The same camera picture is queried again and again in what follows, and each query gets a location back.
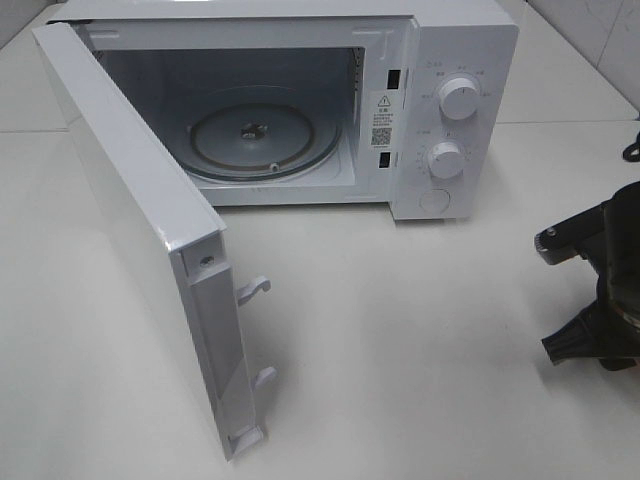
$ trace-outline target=timer knob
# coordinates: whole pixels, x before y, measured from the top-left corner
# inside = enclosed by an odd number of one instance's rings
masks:
[[[464,154],[453,142],[442,142],[427,154],[431,175],[446,180],[458,175],[464,168]]]

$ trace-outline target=warning label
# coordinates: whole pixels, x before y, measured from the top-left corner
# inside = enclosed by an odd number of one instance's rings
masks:
[[[379,107],[390,107],[391,106],[391,102],[389,101],[389,97],[387,97],[386,95],[384,95],[380,101],[378,102],[378,106]]]
[[[369,145],[373,149],[392,149],[395,142],[394,123],[400,107],[397,93],[384,90],[371,92]]]

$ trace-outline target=qr code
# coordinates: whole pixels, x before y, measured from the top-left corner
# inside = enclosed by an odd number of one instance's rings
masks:
[[[391,128],[374,128],[371,133],[371,145],[380,146],[391,143]]]

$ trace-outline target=sticker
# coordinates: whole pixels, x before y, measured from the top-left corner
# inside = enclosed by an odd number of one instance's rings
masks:
[[[369,146],[374,150],[393,150],[401,97],[397,91],[371,92],[369,101]]]

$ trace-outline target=power level knob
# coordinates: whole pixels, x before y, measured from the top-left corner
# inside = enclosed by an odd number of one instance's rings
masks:
[[[438,90],[442,113],[451,120],[470,117],[478,108],[479,88],[468,77],[447,80]]]

